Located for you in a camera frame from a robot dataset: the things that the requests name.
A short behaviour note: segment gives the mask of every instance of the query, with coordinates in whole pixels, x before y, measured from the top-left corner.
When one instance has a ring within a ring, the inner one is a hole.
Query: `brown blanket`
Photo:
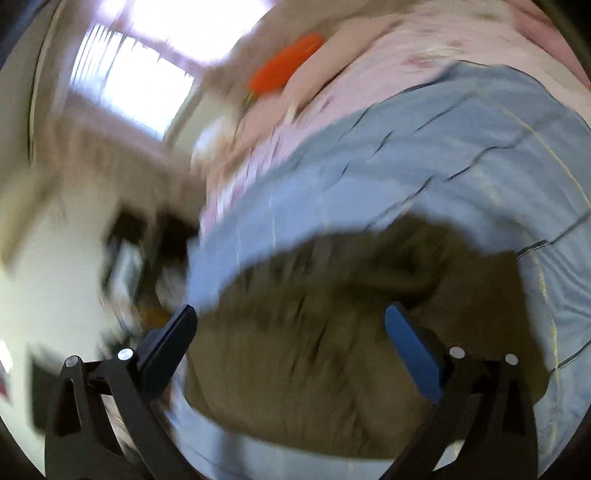
[[[395,458],[425,420],[384,311],[475,356],[516,354],[534,400],[548,372],[517,261],[410,216],[381,233],[318,236],[244,271],[200,316],[186,397],[223,427],[330,455]]]

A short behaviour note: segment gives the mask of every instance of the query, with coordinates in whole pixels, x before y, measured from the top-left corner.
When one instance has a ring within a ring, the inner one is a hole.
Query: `metal screw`
[[[129,360],[133,355],[134,351],[131,348],[124,348],[123,350],[119,350],[117,358],[119,360]]]
[[[512,353],[508,353],[505,355],[505,362],[507,362],[509,365],[516,366],[519,363],[519,359]]]
[[[449,354],[453,358],[457,358],[458,360],[464,358],[466,356],[466,352],[461,346],[453,346],[449,349]]]
[[[76,355],[69,356],[66,358],[67,367],[75,367],[78,364],[78,357]]]

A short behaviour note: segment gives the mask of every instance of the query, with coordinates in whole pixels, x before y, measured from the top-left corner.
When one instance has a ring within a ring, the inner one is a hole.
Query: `orange object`
[[[323,44],[324,38],[316,33],[304,35],[255,72],[248,84],[250,91],[261,96],[282,89],[300,65]]]

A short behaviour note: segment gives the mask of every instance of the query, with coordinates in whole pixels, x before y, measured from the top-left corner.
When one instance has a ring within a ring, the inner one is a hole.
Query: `wall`
[[[28,162],[28,121],[41,44],[58,2],[36,17],[0,70],[0,189],[18,164]]]
[[[214,92],[197,92],[197,95],[200,96],[199,103],[187,116],[174,142],[178,153],[191,155],[201,132],[218,118],[239,118],[238,107]]]
[[[96,360],[102,334],[119,330],[99,301],[101,237],[117,205],[104,188],[62,189],[38,216],[14,270],[0,271],[0,339],[14,362],[11,403],[0,398],[0,416],[42,472],[43,437],[31,427],[30,353],[44,346],[60,362],[74,353]]]

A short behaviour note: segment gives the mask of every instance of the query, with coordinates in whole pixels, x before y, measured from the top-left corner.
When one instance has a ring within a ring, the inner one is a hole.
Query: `pink bedsheet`
[[[528,10],[533,6],[529,0],[509,1],[512,5],[431,0],[405,15],[401,25],[326,86],[291,124],[279,126],[255,147],[226,187],[208,199],[201,215],[202,239],[258,178],[286,160],[304,139],[350,113],[428,82],[456,60],[506,64],[526,72],[590,123],[589,79],[570,47],[541,11]],[[545,40],[535,45],[516,28],[532,40],[541,35]]]

